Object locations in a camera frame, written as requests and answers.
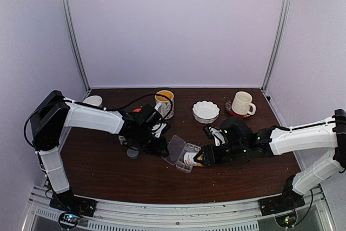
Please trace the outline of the grey-capped orange label bottle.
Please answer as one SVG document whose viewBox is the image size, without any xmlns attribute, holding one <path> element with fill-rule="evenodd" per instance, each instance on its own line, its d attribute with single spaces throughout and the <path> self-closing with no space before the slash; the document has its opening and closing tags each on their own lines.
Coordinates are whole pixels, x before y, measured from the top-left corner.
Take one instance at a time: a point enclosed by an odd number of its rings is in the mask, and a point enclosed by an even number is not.
<svg viewBox="0 0 346 231">
<path fill-rule="evenodd" d="M 198 152 L 188 151 L 183 156 L 183 162 L 186 166 L 192 167 L 202 167 L 201 163 L 198 163 L 194 160 L 194 157 L 198 154 Z"/>
</svg>

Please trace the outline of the grey bottle cap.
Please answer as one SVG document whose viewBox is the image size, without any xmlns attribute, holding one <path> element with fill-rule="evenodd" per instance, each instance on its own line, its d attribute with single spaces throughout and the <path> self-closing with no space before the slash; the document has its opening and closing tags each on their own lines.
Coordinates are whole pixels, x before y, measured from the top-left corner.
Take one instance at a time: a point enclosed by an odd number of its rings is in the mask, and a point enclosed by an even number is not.
<svg viewBox="0 0 346 231">
<path fill-rule="evenodd" d="M 137 159 L 139 157 L 139 150 L 135 147 L 128 148 L 127 157 L 132 160 Z"/>
</svg>

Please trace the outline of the clear plastic pill organizer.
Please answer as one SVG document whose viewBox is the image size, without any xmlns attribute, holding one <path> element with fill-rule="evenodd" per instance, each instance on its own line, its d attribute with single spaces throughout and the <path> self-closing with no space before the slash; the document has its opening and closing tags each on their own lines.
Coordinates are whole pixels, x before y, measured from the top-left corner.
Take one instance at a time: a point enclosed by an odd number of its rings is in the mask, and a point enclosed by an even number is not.
<svg viewBox="0 0 346 231">
<path fill-rule="evenodd" d="M 201 147 L 187 143 L 185 140 L 177 135 L 174 135 L 168 142 L 169 155 L 162 157 L 162 159 L 168 164 L 175 166 L 177 169 L 190 173 L 193 169 L 192 166 L 186 166 L 183 162 L 183 156 L 186 152 L 199 152 Z"/>
</svg>

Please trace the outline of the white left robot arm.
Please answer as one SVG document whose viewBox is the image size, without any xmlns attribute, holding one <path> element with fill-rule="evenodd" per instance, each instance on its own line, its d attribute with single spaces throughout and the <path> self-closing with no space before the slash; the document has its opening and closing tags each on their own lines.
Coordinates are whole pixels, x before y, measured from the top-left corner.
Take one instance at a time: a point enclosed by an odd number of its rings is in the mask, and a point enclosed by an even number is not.
<svg viewBox="0 0 346 231">
<path fill-rule="evenodd" d="M 57 203 L 67 212 L 78 206 L 59 152 L 61 133 L 65 128 L 101 131 L 125 140 L 136 141 L 145 153 L 169 156 L 164 133 L 169 129 L 156 107 L 146 104 L 139 112 L 127 112 L 124 107 L 106 108 L 77 102 L 52 91 L 25 122 L 31 129 L 31 145 L 40 158 L 52 190 L 58 194 Z"/>
</svg>

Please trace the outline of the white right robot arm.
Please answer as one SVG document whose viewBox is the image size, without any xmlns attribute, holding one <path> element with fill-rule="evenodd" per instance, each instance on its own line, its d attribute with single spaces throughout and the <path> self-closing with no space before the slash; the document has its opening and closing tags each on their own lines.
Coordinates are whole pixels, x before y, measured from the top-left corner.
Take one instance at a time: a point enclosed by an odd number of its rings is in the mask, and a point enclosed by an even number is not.
<svg viewBox="0 0 346 231">
<path fill-rule="evenodd" d="M 345 110 L 337 109 L 324 120 L 296 127 L 272 126 L 254 133 L 241 118 L 231 117 L 218 129 L 224 140 L 207 145 L 194 156 L 194 162 L 208 167 L 249 155 L 273 157 L 296 150 L 327 148 L 327 152 L 304 171 L 286 180 L 277 205 L 290 209 L 311 188 L 335 173 L 345 171 Z"/>
</svg>

